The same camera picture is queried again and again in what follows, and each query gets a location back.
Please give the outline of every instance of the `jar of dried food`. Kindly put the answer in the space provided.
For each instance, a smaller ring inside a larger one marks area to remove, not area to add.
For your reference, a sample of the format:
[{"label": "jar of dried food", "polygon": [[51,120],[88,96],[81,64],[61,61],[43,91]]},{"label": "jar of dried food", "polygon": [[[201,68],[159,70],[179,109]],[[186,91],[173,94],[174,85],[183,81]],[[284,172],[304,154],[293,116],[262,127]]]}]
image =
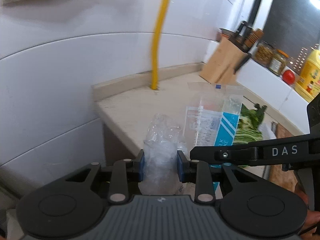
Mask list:
[{"label": "jar of dried food", "polygon": [[273,56],[274,48],[264,41],[260,41],[253,60],[264,67],[268,67]]},{"label": "jar of dried food", "polygon": [[273,54],[272,60],[269,65],[269,70],[273,74],[280,76],[284,67],[287,65],[288,58],[289,56],[287,54],[285,54],[282,50],[277,49],[277,51]]}]

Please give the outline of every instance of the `white lettering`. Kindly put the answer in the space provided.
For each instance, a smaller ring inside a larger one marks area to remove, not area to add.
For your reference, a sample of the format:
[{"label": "white lettering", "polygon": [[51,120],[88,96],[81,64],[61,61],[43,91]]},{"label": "white lettering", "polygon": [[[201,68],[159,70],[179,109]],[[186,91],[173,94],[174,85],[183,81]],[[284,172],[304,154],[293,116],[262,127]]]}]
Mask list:
[{"label": "white lettering", "polygon": [[286,147],[283,147],[282,155],[283,155],[284,153],[288,155],[288,151],[287,151],[287,148],[286,148]]},{"label": "white lettering", "polygon": [[272,148],[272,156],[278,155],[278,148]]},{"label": "white lettering", "polygon": [[297,146],[296,146],[296,145],[293,145],[293,146],[292,146],[292,150],[295,151],[295,152],[292,152],[292,154],[296,154],[296,153],[298,152]]}]

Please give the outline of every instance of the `red tomato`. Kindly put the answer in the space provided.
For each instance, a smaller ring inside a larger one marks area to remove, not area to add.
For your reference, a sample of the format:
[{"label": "red tomato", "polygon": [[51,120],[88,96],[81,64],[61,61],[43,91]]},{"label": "red tomato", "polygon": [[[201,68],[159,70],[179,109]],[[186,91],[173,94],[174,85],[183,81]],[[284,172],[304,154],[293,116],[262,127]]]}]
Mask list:
[{"label": "red tomato", "polygon": [[295,81],[294,73],[291,70],[286,70],[282,75],[282,80],[288,85],[292,85]]}]

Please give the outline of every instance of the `yellow gas hose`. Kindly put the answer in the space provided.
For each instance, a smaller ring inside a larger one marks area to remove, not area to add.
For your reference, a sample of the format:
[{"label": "yellow gas hose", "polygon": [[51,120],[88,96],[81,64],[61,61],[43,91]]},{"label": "yellow gas hose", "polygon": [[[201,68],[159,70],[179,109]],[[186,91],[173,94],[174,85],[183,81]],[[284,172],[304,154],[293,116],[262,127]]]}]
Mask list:
[{"label": "yellow gas hose", "polygon": [[151,64],[152,64],[152,81],[151,81],[151,89],[156,90],[158,88],[158,49],[159,49],[159,41],[160,34],[164,24],[165,15],[167,14],[167,10],[169,7],[170,0],[162,0],[161,6],[158,12],[158,17],[155,25],[154,34],[152,37],[151,44]]}]

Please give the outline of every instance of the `yellow bottle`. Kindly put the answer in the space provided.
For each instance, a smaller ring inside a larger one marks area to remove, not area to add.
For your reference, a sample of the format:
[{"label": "yellow bottle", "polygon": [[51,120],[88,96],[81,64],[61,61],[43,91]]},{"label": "yellow bottle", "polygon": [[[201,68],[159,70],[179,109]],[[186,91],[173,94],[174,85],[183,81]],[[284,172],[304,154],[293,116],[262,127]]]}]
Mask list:
[{"label": "yellow bottle", "polygon": [[309,103],[320,92],[320,51],[315,49],[308,57],[300,78],[295,85],[296,92]]}]

